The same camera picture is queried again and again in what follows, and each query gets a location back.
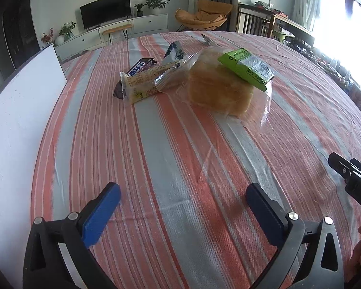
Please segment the bread loaf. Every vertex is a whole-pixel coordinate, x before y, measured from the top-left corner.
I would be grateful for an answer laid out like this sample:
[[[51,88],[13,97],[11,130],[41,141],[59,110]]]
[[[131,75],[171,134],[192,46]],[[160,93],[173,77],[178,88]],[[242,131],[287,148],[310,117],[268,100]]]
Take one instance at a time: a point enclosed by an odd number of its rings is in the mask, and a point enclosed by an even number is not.
[[[182,102],[241,121],[267,122],[272,101],[271,89],[266,92],[241,79],[218,61],[231,50],[209,46],[181,60],[178,67],[165,72],[155,81],[159,92]]]

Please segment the beige biscuit packet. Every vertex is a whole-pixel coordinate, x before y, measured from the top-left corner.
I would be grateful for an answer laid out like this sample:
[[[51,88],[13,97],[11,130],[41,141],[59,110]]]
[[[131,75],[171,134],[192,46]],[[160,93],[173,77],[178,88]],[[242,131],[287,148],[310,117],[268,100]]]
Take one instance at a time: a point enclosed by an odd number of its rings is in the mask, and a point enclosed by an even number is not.
[[[178,67],[181,61],[175,61],[165,65],[154,66],[148,70],[129,76],[121,72],[122,97],[131,105],[158,92],[155,81],[165,72]]]

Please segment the grey triangular snack pouch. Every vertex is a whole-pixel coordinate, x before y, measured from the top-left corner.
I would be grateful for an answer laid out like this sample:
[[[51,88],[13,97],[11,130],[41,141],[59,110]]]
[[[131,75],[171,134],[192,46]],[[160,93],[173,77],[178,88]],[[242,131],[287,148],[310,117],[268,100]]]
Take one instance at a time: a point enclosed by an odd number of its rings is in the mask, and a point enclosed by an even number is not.
[[[182,46],[179,41],[172,42],[165,55],[163,60],[161,61],[161,66],[176,63],[177,61],[183,60],[185,58],[186,54],[184,53],[184,50],[182,49]]]

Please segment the dark chocolate bar wrapper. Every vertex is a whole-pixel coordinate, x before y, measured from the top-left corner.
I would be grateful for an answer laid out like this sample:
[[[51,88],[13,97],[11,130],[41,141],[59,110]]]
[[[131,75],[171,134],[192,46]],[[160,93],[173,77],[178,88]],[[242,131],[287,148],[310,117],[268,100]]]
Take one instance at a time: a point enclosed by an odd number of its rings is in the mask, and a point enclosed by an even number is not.
[[[150,69],[152,66],[157,64],[154,58],[141,58],[138,60],[130,69],[127,71],[128,76],[135,76],[147,69]],[[125,91],[122,88],[122,80],[120,79],[113,91],[113,96],[123,100]]]

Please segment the long stick snack packet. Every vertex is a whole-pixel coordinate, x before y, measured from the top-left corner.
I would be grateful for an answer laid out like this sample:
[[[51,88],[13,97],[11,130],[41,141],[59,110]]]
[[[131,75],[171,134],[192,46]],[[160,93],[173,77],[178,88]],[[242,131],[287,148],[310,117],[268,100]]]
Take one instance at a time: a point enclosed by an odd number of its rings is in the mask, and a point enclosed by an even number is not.
[[[202,36],[202,38],[204,39],[204,42],[206,43],[206,45],[208,45],[208,46],[214,46],[214,47],[220,47],[219,44],[216,44],[216,43],[213,41],[213,39],[209,38],[208,36],[206,36],[206,35],[204,35],[204,34],[202,34],[201,36]]]

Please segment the striped red grey tablecloth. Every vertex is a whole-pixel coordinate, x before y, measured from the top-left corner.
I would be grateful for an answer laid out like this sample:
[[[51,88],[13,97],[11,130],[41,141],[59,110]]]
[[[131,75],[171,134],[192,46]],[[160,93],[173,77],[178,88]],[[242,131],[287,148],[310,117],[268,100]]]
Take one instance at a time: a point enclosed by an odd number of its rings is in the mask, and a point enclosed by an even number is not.
[[[267,122],[242,124],[159,93],[134,105],[113,96],[122,71],[161,61],[199,33],[117,42],[62,65],[67,83],[39,147],[31,217],[80,211],[109,182],[122,200],[92,252],[118,288],[247,288],[274,253],[245,203],[250,183],[306,221],[330,216],[342,255],[359,241],[361,206],[327,158],[361,161],[361,111],[318,66],[252,35],[211,33],[275,70]]]

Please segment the white board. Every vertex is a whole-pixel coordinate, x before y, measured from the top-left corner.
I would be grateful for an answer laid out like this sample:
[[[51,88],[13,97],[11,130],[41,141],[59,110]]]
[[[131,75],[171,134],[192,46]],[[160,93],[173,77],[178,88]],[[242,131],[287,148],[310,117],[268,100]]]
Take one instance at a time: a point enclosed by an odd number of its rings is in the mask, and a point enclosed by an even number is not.
[[[0,270],[21,288],[39,146],[66,77],[54,46],[15,71],[0,89]]]

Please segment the wooden side table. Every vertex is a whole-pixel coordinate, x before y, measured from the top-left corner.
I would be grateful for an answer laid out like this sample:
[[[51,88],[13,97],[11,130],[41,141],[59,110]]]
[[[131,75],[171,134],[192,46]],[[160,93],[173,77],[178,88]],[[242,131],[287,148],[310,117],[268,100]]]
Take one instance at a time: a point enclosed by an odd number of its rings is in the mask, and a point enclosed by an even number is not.
[[[314,34],[302,25],[276,12],[248,4],[238,4],[237,33],[277,38],[279,33],[286,33],[286,38],[297,39],[308,46],[314,45]]]

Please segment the orange lounge chair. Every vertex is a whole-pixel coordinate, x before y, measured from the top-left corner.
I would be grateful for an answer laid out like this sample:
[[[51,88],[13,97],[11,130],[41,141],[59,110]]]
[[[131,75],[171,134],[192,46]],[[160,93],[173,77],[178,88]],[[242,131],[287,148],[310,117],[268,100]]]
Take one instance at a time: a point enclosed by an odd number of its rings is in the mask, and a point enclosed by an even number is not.
[[[227,22],[233,10],[233,5],[223,2],[198,0],[198,10],[191,14],[183,9],[177,9],[175,19],[186,29],[194,31],[213,31]]]

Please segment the potted plant in white vase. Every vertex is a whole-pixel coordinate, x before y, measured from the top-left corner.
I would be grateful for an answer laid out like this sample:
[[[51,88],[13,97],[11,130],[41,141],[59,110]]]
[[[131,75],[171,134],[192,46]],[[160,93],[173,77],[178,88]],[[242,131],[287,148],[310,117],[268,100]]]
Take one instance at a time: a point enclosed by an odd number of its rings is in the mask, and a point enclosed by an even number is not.
[[[77,24],[75,22],[65,23],[59,30],[58,36],[55,39],[55,45],[59,46],[73,37],[73,29]]]

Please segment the small wooden bench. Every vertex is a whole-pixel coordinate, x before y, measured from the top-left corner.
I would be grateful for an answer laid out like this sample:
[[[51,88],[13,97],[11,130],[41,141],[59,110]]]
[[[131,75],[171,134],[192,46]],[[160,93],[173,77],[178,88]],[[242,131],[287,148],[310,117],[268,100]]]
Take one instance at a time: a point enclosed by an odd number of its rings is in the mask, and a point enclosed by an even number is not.
[[[131,23],[124,24],[121,26],[113,27],[110,29],[106,29],[102,32],[102,36],[106,38],[109,44],[113,44],[114,41],[114,35],[115,34],[121,34],[123,35],[125,40],[129,39],[129,31],[133,28],[133,25]]]

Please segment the white tv cabinet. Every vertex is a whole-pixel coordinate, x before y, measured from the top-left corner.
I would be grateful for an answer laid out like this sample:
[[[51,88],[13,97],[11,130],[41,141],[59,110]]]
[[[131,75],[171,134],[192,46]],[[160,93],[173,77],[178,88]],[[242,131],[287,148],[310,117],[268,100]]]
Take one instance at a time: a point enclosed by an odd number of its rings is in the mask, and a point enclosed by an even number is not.
[[[121,40],[169,31],[168,14],[154,14],[113,22],[68,39],[56,46],[57,56],[65,61],[85,51],[111,45]]]

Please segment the black television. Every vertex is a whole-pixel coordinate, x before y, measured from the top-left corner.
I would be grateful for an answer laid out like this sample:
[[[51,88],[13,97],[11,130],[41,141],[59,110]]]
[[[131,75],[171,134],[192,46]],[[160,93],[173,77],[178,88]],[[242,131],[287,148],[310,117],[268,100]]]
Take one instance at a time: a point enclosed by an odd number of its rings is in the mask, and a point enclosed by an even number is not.
[[[80,11],[85,29],[132,15],[130,0],[97,0],[81,6]]]

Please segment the small dark potted plant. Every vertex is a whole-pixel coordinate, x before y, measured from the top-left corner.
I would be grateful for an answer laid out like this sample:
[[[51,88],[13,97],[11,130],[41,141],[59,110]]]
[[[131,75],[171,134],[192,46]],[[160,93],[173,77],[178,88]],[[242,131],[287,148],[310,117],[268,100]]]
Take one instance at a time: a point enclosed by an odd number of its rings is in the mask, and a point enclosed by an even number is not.
[[[143,16],[143,6],[144,6],[144,4],[142,4],[142,3],[136,3],[134,5],[134,7],[136,9],[137,17],[142,17]]]

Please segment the large green potted plant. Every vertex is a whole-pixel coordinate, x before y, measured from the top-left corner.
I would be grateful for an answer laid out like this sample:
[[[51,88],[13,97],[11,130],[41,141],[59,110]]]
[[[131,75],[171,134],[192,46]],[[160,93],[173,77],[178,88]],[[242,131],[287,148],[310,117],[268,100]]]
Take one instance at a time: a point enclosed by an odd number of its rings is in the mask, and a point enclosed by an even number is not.
[[[145,0],[144,6],[150,10],[151,14],[159,14],[166,8],[171,0]]]

